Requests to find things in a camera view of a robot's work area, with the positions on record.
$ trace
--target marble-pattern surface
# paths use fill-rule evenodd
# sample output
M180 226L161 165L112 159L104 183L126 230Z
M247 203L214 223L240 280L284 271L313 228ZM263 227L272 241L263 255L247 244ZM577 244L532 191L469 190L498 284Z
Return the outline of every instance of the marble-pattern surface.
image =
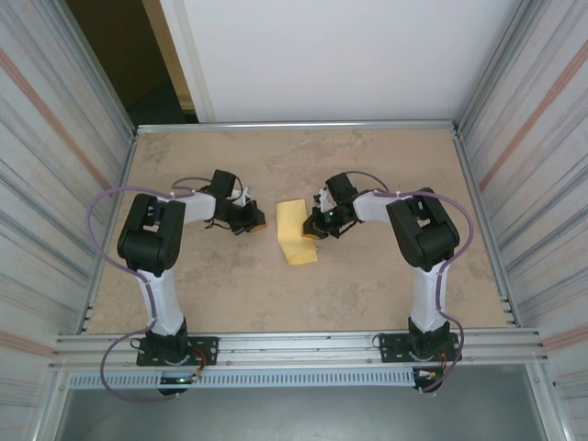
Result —
M431 187L473 212L448 130L317 130L153 133L139 138L129 184L167 190L185 175L220 168L255 190L268 228L234 236L203 223L185 227L176 290L190 332L401 329L413 305L413 270L388 224L357 225L317 242L319 261L289 266L276 237L276 204L312 195L332 175L364 170L391 190ZM369 178L354 176L358 189ZM123 199L110 255L134 195ZM462 242L467 223L452 208ZM466 327L505 326L481 236L451 268L447 310ZM146 323L137 281L110 266L89 332L123 333Z

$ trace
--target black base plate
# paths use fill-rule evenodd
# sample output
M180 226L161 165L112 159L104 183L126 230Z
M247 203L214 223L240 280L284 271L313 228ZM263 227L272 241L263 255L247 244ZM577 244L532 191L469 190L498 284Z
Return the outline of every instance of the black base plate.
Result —
M219 337L188 337L188 346L197 347L206 355L206 365L214 366L217 364L217 354L219 353ZM142 338L139 344L139 352L137 354L137 366L170 366L170 363L165 362L153 353L151 348L147 345L147 339ZM186 361L179 365L171 366L199 366L200 360L196 359L191 353Z
M458 335L449 334L446 341L440 345L430 358L419 359L411 352L408 342L408 334L380 334L379 335L379 353L382 357L382 363L406 363L414 361L422 362L440 362L440 353L443 350L446 354L447 361L453 361L458 352Z

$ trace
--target sponge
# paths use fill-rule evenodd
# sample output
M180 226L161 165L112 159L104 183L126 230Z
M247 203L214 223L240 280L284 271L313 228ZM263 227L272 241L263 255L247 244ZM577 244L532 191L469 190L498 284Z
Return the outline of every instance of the sponge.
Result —
M313 239L302 237L302 223L306 218L304 199L280 202L276 206L277 241L291 265L318 260Z

